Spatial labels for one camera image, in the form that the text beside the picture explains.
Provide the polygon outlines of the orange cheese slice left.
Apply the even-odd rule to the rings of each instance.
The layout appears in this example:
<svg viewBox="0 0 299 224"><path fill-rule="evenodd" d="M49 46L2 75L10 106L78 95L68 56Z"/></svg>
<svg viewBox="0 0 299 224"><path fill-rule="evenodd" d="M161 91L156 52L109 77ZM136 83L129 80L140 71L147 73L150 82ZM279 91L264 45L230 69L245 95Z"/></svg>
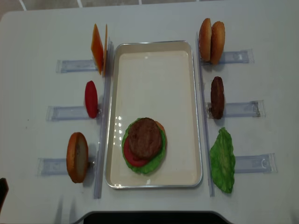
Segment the orange cheese slice left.
<svg viewBox="0 0 299 224"><path fill-rule="evenodd" d="M93 28L91 51L93 54L95 64L98 68L98 71L100 74L102 74L104 50L103 50L103 45L100 38L99 30L96 24L94 24L94 28Z"/></svg>

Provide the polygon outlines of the clear holder rail middle left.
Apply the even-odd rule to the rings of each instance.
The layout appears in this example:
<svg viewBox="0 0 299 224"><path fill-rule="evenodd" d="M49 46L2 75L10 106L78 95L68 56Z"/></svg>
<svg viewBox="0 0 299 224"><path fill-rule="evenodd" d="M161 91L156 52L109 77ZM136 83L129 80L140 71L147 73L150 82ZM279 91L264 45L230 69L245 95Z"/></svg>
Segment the clear holder rail middle left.
<svg viewBox="0 0 299 224"><path fill-rule="evenodd" d="M91 119L84 106L48 106L46 121Z"/></svg>

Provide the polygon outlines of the clear holder rail middle right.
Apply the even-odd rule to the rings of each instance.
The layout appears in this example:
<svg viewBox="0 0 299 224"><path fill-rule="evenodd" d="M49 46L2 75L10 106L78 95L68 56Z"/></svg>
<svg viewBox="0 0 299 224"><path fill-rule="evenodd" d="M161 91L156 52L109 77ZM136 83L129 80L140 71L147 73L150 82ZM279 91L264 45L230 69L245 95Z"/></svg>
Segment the clear holder rail middle right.
<svg viewBox="0 0 299 224"><path fill-rule="evenodd" d="M263 100L243 103L226 103L223 118L265 117Z"/></svg>

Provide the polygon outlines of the black base bottom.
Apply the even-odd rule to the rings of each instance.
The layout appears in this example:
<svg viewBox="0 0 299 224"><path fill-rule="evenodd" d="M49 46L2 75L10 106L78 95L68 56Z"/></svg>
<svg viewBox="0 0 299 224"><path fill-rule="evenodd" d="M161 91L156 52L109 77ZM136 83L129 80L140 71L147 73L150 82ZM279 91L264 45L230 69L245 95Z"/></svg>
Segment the black base bottom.
<svg viewBox="0 0 299 224"><path fill-rule="evenodd" d="M229 224L224 217L213 212L194 211L136 211L94 212L78 224Z"/></svg>

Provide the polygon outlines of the white metal tray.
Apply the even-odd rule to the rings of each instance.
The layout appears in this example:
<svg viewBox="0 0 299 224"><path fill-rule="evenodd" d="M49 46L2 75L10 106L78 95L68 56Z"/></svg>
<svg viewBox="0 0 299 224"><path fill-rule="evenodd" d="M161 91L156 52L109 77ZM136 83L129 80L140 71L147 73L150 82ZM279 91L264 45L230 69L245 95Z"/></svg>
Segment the white metal tray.
<svg viewBox="0 0 299 224"><path fill-rule="evenodd" d="M158 121L166 156L154 172L133 172L122 156L127 127L138 118ZM202 178L193 51L186 41L124 43L114 54L106 182L114 189L194 187Z"/></svg>

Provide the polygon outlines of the brown meat patty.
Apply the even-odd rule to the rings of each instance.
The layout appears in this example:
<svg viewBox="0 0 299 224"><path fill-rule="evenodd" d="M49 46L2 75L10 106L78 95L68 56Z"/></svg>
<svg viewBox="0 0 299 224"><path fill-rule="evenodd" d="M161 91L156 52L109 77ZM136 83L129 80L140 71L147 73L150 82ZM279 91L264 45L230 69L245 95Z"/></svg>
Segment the brown meat patty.
<svg viewBox="0 0 299 224"><path fill-rule="evenodd" d="M128 130L129 149L143 160L150 160L162 147L162 136L157 123L150 118L135 121Z"/></svg>
<svg viewBox="0 0 299 224"><path fill-rule="evenodd" d="M215 77L211 84L211 108L214 119L221 119L224 112L224 87L221 77Z"/></svg>

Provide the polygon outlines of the long clear rail left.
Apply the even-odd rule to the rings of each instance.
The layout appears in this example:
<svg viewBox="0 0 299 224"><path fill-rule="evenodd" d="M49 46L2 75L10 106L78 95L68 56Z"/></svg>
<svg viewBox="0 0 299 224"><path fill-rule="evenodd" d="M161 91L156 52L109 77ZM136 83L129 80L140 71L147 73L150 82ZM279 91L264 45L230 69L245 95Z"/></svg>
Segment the long clear rail left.
<svg viewBox="0 0 299 224"><path fill-rule="evenodd" d="M109 105L110 105L110 89L112 82L111 71L113 69L114 61L114 44L111 38L108 38L108 49L107 49L107 65L105 68L105 85L104 85L104 95L102 102L102 113L101 113L101 125L100 125L100 141L99 149L97 153L97 163L96 163L96 173L95 173L95 183L94 183L94 199L101 198L102 192L102 181L103 181L103 169L104 169L104 159L105 150L107 146L107 130L109 122Z"/></svg>

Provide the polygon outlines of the clear holder rail top left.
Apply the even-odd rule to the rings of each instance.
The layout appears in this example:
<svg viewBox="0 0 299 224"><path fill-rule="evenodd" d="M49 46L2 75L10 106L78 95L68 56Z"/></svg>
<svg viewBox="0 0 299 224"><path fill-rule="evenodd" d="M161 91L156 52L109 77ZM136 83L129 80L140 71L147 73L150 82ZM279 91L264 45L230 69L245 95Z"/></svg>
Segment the clear holder rail top left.
<svg viewBox="0 0 299 224"><path fill-rule="evenodd" d="M97 71L93 60L58 60L56 73Z"/></svg>

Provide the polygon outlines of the orange cheese slice right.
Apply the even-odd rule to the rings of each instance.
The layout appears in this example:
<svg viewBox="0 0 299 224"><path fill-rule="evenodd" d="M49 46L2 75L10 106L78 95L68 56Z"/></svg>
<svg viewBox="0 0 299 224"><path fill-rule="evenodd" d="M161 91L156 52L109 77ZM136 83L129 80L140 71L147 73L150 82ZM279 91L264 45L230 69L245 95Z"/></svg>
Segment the orange cheese slice right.
<svg viewBox="0 0 299 224"><path fill-rule="evenodd" d="M107 24L106 24L106 31L105 31L105 46L104 46L104 58L103 58L103 76L105 76L105 73L106 73L107 45L108 45L108 38L107 38Z"/></svg>

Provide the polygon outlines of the green lettuce leaf standing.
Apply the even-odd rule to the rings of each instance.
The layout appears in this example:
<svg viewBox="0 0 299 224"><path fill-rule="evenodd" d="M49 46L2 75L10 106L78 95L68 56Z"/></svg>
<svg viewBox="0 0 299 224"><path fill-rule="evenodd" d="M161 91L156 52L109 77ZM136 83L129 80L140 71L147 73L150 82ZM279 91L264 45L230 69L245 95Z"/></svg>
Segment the green lettuce leaf standing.
<svg viewBox="0 0 299 224"><path fill-rule="evenodd" d="M235 155L230 133L222 127L210 150L211 173L214 184L230 194L235 182Z"/></svg>

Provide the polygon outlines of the red tomato slice standing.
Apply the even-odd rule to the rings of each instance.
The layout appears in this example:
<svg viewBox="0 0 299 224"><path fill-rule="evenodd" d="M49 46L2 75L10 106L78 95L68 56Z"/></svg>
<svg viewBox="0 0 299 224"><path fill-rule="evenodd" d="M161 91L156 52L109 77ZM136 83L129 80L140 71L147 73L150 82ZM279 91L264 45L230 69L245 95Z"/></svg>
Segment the red tomato slice standing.
<svg viewBox="0 0 299 224"><path fill-rule="evenodd" d="M98 114L98 95L93 81L87 82L85 87L85 106L89 117L96 118Z"/></svg>

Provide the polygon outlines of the orange cheese slice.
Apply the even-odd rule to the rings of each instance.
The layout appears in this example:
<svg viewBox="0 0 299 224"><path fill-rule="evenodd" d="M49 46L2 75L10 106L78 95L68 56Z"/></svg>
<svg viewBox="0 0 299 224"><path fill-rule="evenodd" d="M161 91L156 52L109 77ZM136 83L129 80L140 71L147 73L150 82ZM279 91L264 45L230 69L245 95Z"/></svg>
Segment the orange cheese slice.
<svg viewBox="0 0 299 224"><path fill-rule="evenodd" d="M95 64L98 68L98 71L100 74L102 74L104 50L103 50L103 45L100 38L99 30L96 24L94 24L94 28L93 28L91 51L93 54Z"/></svg>
<svg viewBox="0 0 299 224"><path fill-rule="evenodd" d="M107 45L108 45L108 38L107 38L107 24L106 24L106 31L105 31L105 46L104 46L104 58L103 58L103 76L105 76L105 73L106 73Z"/></svg>

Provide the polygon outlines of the red tomato slice on burger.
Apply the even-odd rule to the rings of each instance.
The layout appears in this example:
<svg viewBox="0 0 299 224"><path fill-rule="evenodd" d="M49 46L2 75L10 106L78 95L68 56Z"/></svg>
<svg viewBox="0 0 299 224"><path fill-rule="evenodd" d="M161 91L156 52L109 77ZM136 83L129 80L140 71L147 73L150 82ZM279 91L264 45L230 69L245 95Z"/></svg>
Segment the red tomato slice on burger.
<svg viewBox="0 0 299 224"><path fill-rule="evenodd" d="M124 142L123 153L126 161L134 167L142 167L145 166L147 163L149 163L149 160L140 159L131 152L128 138L126 138Z"/></svg>

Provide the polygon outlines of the dark object left edge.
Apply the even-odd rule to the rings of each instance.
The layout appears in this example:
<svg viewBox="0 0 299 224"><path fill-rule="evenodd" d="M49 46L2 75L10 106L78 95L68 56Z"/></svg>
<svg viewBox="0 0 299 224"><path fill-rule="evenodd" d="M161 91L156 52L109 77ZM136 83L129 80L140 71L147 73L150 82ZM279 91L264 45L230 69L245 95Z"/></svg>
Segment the dark object left edge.
<svg viewBox="0 0 299 224"><path fill-rule="evenodd" d="M0 179L0 211L2 210L8 191L9 191L9 187L6 178L1 178Z"/></svg>

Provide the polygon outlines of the bun half left standing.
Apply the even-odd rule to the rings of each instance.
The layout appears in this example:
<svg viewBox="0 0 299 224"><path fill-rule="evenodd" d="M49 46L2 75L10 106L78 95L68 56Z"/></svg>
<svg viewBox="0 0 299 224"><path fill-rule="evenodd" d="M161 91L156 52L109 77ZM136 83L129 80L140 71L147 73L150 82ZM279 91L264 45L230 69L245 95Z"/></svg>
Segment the bun half left standing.
<svg viewBox="0 0 299 224"><path fill-rule="evenodd" d="M66 166L69 177L74 183L82 183L88 168L88 145L81 132L75 132L70 136Z"/></svg>

